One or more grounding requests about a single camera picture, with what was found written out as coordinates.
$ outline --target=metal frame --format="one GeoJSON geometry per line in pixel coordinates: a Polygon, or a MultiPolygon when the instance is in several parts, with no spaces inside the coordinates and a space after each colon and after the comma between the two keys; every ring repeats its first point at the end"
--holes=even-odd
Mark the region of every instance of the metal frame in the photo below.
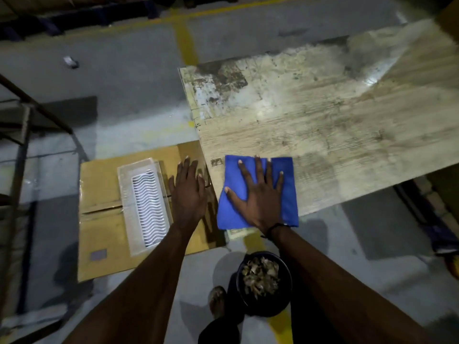
{"type": "Polygon", "coordinates": [[[40,105],[37,101],[23,92],[20,88],[15,86],[11,81],[6,79],[4,76],[0,75],[0,84],[8,89],[10,92],[14,93],[17,97],[19,97],[19,101],[24,107],[25,111],[22,117],[22,124],[16,123],[1,123],[0,127],[20,127],[21,129],[21,138],[20,140],[16,140],[5,133],[0,133],[0,138],[4,138],[10,140],[18,145],[18,150],[16,154],[16,162],[14,167],[14,176],[13,182],[11,184],[10,195],[1,195],[0,199],[1,202],[4,204],[10,205],[10,210],[7,215],[7,232],[6,232],[6,244],[3,246],[6,250],[6,259],[5,259],[5,266],[0,271],[0,278],[2,278],[1,289],[0,289],[0,312],[1,317],[3,318],[4,306],[6,304],[6,297],[8,294],[9,288],[9,268],[11,264],[11,251],[12,245],[14,240],[14,234],[16,232],[16,216],[18,214],[18,207],[19,207],[19,200],[21,196],[21,187],[22,187],[22,180],[24,177],[24,169],[25,163],[27,159],[27,150],[28,144],[30,141],[30,133],[32,130],[36,131],[43,131],[43,130],[55,130],[56,128],[49,128],[49,127],[33,127],[32,120],[35,112],[42,114],[44,117],[48,118],[50,121],[55,123],[60,129],[63,131],[73,134],[72,128],[70,128],[67,124],[62,122],[58,119],[55,115],[50,113],[47,109],[45,109],[42,105],[40,105]]]}

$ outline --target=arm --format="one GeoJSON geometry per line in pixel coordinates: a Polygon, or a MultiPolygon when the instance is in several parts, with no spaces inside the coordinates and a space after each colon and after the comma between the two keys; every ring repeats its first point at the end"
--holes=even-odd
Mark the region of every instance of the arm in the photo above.
{"type": "Polygon", "coordinates": [[[197,161],[189,158],[169,179],[174,223],[166,237],[64,341],[69,343],[162,343],[185,250],[207,197],[197,161]]]}
{"type": "MultiPolygon", "coordinates": [[[[257,184],[240,161],[239,167],[248,186],[247,201],[230,189],[225,192],[250,224],[264,234],[282,222],[280,194],[283,175],[273,188],[271,162],[266,178],[259,157],[255,157],[257,184]]],[[[285,226],[271,231],[279,248],[293,261],[309,292],[341,337],[349,343],[427,343],[424,329],[399,308],[320,253],[285,226]]]]}

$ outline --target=hand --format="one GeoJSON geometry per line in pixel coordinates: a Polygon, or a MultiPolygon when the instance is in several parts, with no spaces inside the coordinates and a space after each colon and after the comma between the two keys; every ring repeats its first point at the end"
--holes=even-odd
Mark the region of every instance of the hand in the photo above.
{"type": "Polygon", "coordinates": [[[204,217],[207,206],[207,193],[202,175],[196,177],[198,161],[190,165],[188,156],[185,161],[177,166],[177,178],[171,176],[169,179],[169,191],[172,196],[172,218],[174,224],[187,237],[191,237],[200,219],[204,217]]]}
{"type": "Polygon", "coordinates": [[[276,223],[282,223],[280,194],[282,193],[282,184],[284,183],[284,173],[279,173],[276,188],[273,188],[271,159],[267,161],[265,177],[261,159],[259,156],[255,156],[257,183],[253,183],[252,176],[241,160],[238,161],[238,164],[247,184],[247,201],[241,200],[229,187],[225,187],[224,190],[242,217],[250,225],[257,227],[265,234],[268,228],[276,223]]]}

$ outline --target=wavy pattern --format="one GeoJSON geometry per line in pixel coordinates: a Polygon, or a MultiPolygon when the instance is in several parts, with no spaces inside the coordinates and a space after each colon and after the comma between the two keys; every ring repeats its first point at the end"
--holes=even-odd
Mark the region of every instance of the wavy pattern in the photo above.
{"type": "Polygon", "coordinates": [[[161,201],[163,196],[154,171],[132,178],[137,213],[142,228],[145,247],[159,243],[168,231],[161,201]]]}

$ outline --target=bare foot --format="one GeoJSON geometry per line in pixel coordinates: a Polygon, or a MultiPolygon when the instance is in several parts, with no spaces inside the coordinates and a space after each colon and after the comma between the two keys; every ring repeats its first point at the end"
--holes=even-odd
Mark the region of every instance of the bare foot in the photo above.
{"type": "Polygon", "coordinates": [[[209,293],[209,307],[214,320],[225,315],[226,291],[221,286],[215,286],[209,293]]]}

